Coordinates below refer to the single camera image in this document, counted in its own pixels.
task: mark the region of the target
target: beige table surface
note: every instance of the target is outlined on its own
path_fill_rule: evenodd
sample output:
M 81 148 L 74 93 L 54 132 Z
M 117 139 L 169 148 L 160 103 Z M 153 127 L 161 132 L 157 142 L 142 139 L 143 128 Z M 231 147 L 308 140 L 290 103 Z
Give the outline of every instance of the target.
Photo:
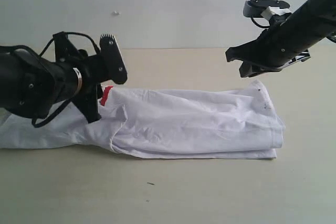
M 336 223 L 336 47 L 258 77 L 287 129 L 273 161 L 0 150 L 0 223 Z M 224 49 L 123 51 L 127 87 L 245 87 Z

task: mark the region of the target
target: metal ring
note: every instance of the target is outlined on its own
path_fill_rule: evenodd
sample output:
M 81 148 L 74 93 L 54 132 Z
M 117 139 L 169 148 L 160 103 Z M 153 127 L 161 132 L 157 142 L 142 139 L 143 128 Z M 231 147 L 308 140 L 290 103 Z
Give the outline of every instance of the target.
M 73 96 L 75 96 L 76 94 L 78 94 L 78 92 L 80 91 L 80 89 L 82 88 L 83 85 L 83 78 L 82 78 L 82 74 L 80 73 L 80 71 L 78 70 L 78 68 L 73 68 L 74 72 L 77 75 L 77 79 L 78 79 L 78 85 L 77 85 L 77 89 L 74 93 Z

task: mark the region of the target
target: folded white garment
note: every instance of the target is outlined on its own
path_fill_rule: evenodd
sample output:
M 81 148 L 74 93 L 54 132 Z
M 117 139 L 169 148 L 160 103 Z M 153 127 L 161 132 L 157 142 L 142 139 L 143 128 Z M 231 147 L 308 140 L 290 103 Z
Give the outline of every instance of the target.
M 284 125 L 259 81 L 223 92 L 112 88 L 102 104 L 102 119 L 90 124 L 72 103 L 38 129 L 10 114 L 0 148 L 84 144 L 141 158 L 275 158 L 282 146 Z

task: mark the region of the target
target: white cloth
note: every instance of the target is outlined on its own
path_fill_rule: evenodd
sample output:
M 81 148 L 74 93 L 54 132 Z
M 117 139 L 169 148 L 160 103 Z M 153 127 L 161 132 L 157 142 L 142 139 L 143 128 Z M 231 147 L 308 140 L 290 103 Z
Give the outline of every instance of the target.
M 97 145 L 141 158 L 275 158 L 283 123 L 265 86 L 206 92 L 112 88 L 102 119 L 88 124 L 73 105 L 42 128 L 10 115 L 1 148 Z

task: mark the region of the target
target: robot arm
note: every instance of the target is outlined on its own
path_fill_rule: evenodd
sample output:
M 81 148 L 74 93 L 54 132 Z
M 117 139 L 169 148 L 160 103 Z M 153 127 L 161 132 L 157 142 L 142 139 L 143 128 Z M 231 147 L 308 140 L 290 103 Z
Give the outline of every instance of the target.
M 77 50 L 68 35 L 89 38 L 96 55 Z M 56 62 L 42 58 L 55 43 Z M 103 35 L 100 49 L 87 35 L 61 32 L 53 35 L 45 50 L 38 55 L 27 46 L 0 47 L 0 108 L 32 119 L 41 127 L 57 116 L 70 102 L 89 123 L 100 119 L 97 100 L 102 96 L 101 82 L 113 80 L 124 84 L 127 71 L 114 36 Z M 63 104 L 48 116 L 57 102 Z
M 269 27 L 254 41 L 226 51 L 227 61 L 241 60 L 241 77 L 279 72 L 310 58 L 308 48 L 336 31 L 336 0 L 307 0 L 293 14 L 284 1 L 249 0 L 244 16 L 264 17 Z

